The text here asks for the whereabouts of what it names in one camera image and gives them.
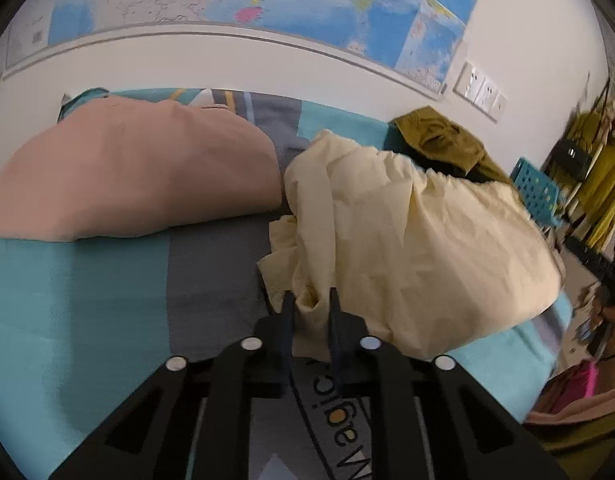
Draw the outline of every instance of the white wall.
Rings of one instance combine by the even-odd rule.
[[[588,72],[590,99],[607,77],[603,40],[589,0],[479,0],[450,69],[450,86],[466,59],[508,96],[499,124],[451,92],[434,103],[382,76],[278,44],[157,36],[84,46],[0,80],[0,167],[25,140],[55,122],[64,92],[104,86],[267,92],[386,121],[432,104],[480,137],[510,171],[520,156],[542,164],[583,94]]]

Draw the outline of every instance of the yellow stripe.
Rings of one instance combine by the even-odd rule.
[[[179,88],[178,90],[175,90],[174,92],[172,92],[172,95],[170,95],[168,97],[168,99],[170,101],[176,101],[183,92],[185,92],[187,90],[187,88]]]
[[[236,105],[234,104],[234,96],[230,90],[226,90],[226,104],[230,111],[235,114],[236,113]]]

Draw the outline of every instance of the black bag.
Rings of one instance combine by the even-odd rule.
[[[554,146],[552,160],[575,181],[583,182],[590,170],[591,156],[573,140],[561,139]]]

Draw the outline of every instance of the olive green clothing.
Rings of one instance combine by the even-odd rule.
[[[513,186],[505,172],[487,154],[483,143],[460,124],[453,123],[432,107],[419,108],[394,121],[408,145],[424,157],[450,164],[465,178],[473,170],[485,181]]]
[[[590,480],[615,446],[615,413],[578,424],[528,425],[526,429],[571,480]]]
[[[600,120],[601,114],[597,112],[579,115],[566,137],[591,154],[598,145],[595,137]],[[554,164],[549,176],[561,188],[572,190],[577,184],[568,173]],[[576,198],[585,213],[587,226],[580,238],[588,247],[600,252],[615,229],[615,144],[603,147]]]

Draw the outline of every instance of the wall socket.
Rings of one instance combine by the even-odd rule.
[[[454,91],[496,122],[501,119],[507,105],[507,99],[495,83],[472,63],[463,67]]]

